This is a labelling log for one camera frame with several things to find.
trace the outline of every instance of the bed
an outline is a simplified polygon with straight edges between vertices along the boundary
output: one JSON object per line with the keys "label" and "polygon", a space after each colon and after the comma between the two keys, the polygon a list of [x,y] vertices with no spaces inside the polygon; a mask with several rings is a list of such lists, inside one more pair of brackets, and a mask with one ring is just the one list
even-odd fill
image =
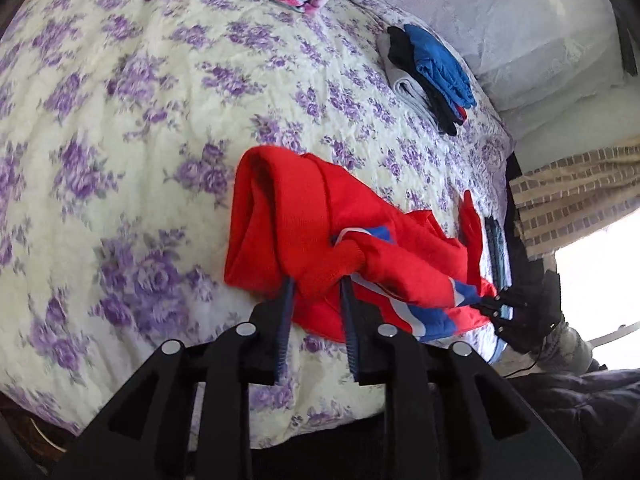
{"label": "bed", "polygon": [[609,0],[386,1],[452,44],[515,139],[625,81]]}
{"label": "bed", "polygon": [[[246,320],[257,298],[222,275],[251,146],[340,164],[450,236],[465,189],[503,219],[513,140],[479,85],[454,138],[387,86],[375,37],[406,22],[422,23],[383,0],[316,16],[268,0],[25,2],[0,41],[0,390],[78,434],[161,342]],[[498,353],[490,325],[458,338]],[[295,326],[281,383],[250,389],[251,444],[383,402],[353,383],[343,345]]]}

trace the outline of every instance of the silver screw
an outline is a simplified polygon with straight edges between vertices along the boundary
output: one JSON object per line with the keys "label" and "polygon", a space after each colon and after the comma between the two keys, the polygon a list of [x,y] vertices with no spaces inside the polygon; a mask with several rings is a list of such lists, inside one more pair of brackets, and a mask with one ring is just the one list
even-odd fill
{"label": "silver screw", "polygon": [[236,333],[241,336],[250,336],[255,334],[257,328],[253,323],[241,323],[236,326]]}
{"label": "silver screw", "polygon": [[462,357],[468,357],[469,355],[471,355],[471,352],[474,351],[471,348],[471,345],[469,343],[465,343],[464,341],[456,341],[455,343],[453,343],[453,345],[451,345],[451,349],[453,350],[454,354]]}
{"label": "silver screw", "polygon": [[180,341],[169,339],[169,341],[162,343],[162,353],[167,355],[177,354],[181,346]]}
{"label": "silver screw", "polygon": [[378,327],[378,333],[384,337],[393,337],[398,333],[398,329],[394,325],[385,323],[384,325],[380,325]]}

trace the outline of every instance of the beige checkered curtain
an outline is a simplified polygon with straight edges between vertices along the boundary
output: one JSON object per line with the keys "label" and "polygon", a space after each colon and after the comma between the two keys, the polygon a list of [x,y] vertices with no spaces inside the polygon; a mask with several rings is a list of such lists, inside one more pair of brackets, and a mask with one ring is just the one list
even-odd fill
{"label": "beige checkered curtain", "polygon": [[640,207],[640,136],[511,180],[516,229],[535,260]]}

